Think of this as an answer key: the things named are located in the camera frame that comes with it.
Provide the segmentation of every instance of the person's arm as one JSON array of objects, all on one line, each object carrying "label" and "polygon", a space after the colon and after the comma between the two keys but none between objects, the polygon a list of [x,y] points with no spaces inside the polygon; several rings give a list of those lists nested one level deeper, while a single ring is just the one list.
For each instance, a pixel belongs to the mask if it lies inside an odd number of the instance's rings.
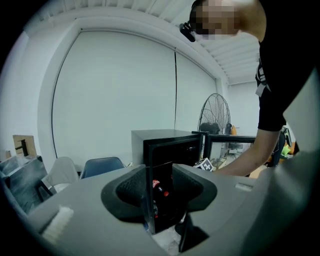
[{"label": "person's arm", "polygon": [[216,170],[215,174],[246,176],[267,162],[274,151],[280,131],[258,129],[253,145],[236,160]]}]

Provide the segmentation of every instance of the white bristle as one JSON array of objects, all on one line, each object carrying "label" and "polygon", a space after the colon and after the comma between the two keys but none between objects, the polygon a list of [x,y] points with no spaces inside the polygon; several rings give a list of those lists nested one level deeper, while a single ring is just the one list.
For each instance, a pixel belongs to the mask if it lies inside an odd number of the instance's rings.
[{"label": "white bristle", "polygon": [[72,218],[74,210],[60,206],[59,212],[52,219],[51,223],[42,233],[42,237],[51,244],[55,245],[60,235],[63,233],[64,228]]}]

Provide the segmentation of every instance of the green object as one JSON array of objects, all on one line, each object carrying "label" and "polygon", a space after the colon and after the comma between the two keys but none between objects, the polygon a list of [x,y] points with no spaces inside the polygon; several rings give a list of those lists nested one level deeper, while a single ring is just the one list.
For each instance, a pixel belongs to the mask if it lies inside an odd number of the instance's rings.
[{"label": "green object", "polygon": [[283,147],[281,154],[286,156],[288,155],[288,153],[291,151],[291,149],[289,148],[289,145],[286,145]]}]

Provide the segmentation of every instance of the corrugated ceiling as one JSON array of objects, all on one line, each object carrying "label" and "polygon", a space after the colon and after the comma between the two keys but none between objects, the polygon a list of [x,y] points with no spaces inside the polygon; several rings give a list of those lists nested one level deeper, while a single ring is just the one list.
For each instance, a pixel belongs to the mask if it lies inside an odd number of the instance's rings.
[{"label": "corrugated ceiling", "polygon": [[[191,5],[195,0],[52,0],[37,14],[39,22],[75,9],[91,7],[127,8],[153,15],[179,26],[189,20]],[[229,84],[240,84],[255,80],[258,66],[258,40],[246,33],[223,40],[198,41],[218,62]]]}]

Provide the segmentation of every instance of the red bottle label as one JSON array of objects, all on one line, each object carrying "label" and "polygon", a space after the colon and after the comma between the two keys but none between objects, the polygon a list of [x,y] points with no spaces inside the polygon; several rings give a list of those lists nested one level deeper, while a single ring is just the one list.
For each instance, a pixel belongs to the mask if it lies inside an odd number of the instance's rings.
[{"label": "red bottle label", "polygon": [[154,179],[154,180],[152,181],[152,187],[155,188],[159,183],[160,183],[159,180]]}]

